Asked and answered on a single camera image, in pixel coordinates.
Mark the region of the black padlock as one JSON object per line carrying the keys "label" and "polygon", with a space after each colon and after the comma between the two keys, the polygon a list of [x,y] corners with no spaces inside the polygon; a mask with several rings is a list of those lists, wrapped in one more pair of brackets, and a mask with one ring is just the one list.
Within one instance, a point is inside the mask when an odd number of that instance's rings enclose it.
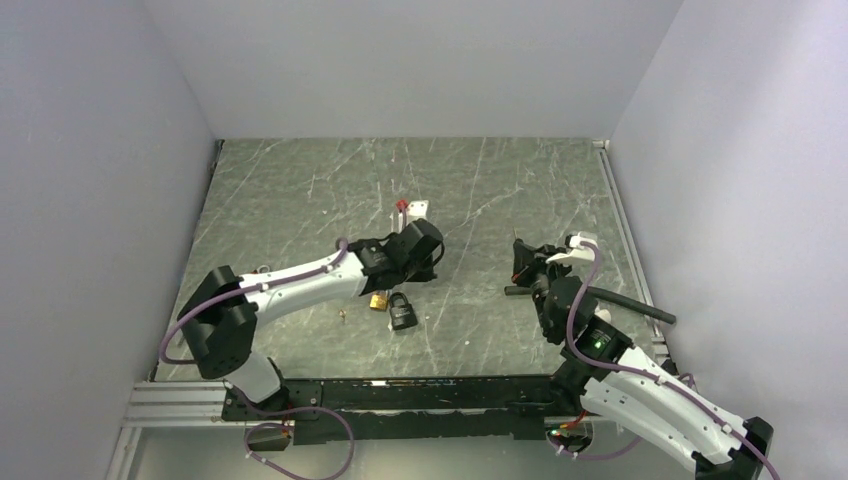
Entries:
{"label": "black padlock", "polygon": [[412,303],[403,292],[393,292],[388,298],[390,316],[388,327],[393,332],[410,329],[418,325],[418,317]]}

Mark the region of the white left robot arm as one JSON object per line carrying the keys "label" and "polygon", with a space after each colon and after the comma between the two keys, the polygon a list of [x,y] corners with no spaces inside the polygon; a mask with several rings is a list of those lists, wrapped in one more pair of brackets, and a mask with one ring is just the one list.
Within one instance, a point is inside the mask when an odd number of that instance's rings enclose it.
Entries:
{"label": "white left robot arm", "polygon": [[289,390],[274,361],[254,349],[261,327],[321,303],[431,281],[443,254],[440,230],[416,219],[382,238],[340,237],[334,253],[282,270],[238,275],[217,267],[178,315],[175,329],[190,352],[184,362],[202,379],[236,388],[261,419],[275,419]]}

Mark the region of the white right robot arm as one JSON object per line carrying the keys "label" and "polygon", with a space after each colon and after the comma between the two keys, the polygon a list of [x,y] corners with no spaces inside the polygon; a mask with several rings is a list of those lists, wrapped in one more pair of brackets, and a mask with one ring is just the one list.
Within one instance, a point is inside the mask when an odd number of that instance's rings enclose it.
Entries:
{"label": "white right robot arm", "polygon": [[561,349],[550,391],[557,411],[613,420],[697,479],[778,478],[767,421],[707,400],[612,324],[590,292],[602,263],[595,239],[579,233],[539,247],[515,239],[512,248],[511,281],[528,289],[543,337]]}

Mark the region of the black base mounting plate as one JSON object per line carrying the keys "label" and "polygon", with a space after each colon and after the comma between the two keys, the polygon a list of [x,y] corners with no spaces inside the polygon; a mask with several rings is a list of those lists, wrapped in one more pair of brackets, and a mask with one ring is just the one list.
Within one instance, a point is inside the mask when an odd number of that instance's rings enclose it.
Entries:
{"label": "black base mounting plate", "polygon": [[345,419],[358,440],[509,436],[541,440],[582,409],[552,388],[551,377],[499,375],[290,379],[283,393],[251,407],[228,391],[225,422],[285,420],[297,445],[344,440]]}

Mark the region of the black foam tube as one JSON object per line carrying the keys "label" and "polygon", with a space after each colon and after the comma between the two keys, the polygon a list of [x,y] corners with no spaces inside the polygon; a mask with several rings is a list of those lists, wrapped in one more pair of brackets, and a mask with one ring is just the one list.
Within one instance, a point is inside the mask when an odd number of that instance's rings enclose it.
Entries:
{"label": "black foam tube", "polygon": [[595,298],[623,307],[627,310],[646,315],[660,322],[674,325],[677,323],[677,317],[674,314],[656,308],[654,306],[642,303],[638,300],[626,297],[624,295],[612,292],[610,290],[599,287],[590,286],[587,292]]}

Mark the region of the white pipe elbow right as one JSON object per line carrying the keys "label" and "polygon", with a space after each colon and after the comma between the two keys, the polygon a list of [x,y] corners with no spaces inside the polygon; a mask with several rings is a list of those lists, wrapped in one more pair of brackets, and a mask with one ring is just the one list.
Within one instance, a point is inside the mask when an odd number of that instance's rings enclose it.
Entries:
{"label": "white pipe elbow right", "polygon": [[598,306],[595,308],[594,316],[606,322],[607,324],[612,323],[612,314],[610,310],[607,308],[603,308],[602,306]]}

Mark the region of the brass padlock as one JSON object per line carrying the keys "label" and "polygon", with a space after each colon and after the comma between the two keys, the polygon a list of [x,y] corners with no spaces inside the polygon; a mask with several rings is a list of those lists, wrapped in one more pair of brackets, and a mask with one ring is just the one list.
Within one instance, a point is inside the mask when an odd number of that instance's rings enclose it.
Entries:
{"label": "brass padlock", "polygon": [[389,296],[390,294],[387,291],[374,292],[369,300],[369,308],[374,311],[387,311]]}

